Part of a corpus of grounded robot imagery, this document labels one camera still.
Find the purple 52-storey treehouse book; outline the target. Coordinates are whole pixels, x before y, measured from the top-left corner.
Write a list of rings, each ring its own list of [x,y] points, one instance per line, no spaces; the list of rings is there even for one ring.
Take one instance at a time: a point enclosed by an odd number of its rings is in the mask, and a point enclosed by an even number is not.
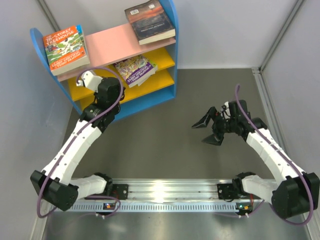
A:
[[[129,88],[147,80],[158,70],[158,65],[143,55],[137,55],[113,64]]]

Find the lime 65-storey treehouse book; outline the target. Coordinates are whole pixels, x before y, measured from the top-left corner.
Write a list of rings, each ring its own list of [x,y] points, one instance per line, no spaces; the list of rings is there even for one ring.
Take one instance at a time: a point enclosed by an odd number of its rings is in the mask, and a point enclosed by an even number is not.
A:
[[[146,79],[143,80],[143,81],[141,81],[141,82],[139,82],[137,85],[138,85],[138,86],[141,86],[145,81],[146,81]]]

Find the orange 78-storey treehouse book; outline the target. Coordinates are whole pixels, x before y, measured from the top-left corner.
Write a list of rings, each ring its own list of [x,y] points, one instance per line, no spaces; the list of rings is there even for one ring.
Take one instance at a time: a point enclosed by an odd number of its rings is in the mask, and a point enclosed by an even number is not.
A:
[[[59,76],[90,64],[87,46],[80,41],[76,25],[51,33],[43,38],[51,73]]]

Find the dark two cities book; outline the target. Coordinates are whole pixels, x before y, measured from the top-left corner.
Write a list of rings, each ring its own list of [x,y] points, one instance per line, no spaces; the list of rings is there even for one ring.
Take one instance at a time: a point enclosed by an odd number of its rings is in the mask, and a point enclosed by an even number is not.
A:
[[[124,13],[140,45],[176,36],[176,29],[158,0],[127,8]]]

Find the light blue 26-storey book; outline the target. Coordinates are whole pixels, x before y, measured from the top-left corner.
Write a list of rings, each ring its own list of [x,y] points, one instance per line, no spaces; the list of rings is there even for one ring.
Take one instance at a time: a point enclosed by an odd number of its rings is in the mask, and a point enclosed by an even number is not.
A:
[[[80,44],[86,48],[86,42],[85,42],[85,36],[84,36],[84,33],[83,33],[83,28],[80,24],[76,25],[76,29],[77,29],[77,32],[78,32],[78,35],[79,35],[79,42]]]

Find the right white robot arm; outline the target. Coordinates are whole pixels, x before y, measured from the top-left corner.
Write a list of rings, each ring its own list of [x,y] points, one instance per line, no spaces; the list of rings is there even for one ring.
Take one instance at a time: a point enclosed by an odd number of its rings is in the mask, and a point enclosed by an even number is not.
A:
[[[320,178],[289,158],[263,120],[251,117],[245,100],[227,101],[220,110],[210,107],[192,128],[205,128],[210,122],[212,133],[203,143],[221,146],[225,134],[236,134],[258,154],[273,175],[273,180],[267,180],[250,171],[239,173],[232,179],[233,192],[238,198],[255,195],[268,202],[284,220],[318,208]]]

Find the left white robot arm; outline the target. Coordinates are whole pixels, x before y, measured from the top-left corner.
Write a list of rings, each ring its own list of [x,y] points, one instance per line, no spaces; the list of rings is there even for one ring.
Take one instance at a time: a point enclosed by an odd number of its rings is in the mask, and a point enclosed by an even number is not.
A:
[[[93,76],[91,80],[96,90],[93,103],[83,110],[72,134],[53,160],[30,176],[38,200],[45,200],[61,211],[91,195],[107,199],[113,194],[112,179],[105,174],[72,178],[85,153],[120,112],[120,101],[124,98],[125,88],[119,79]]]

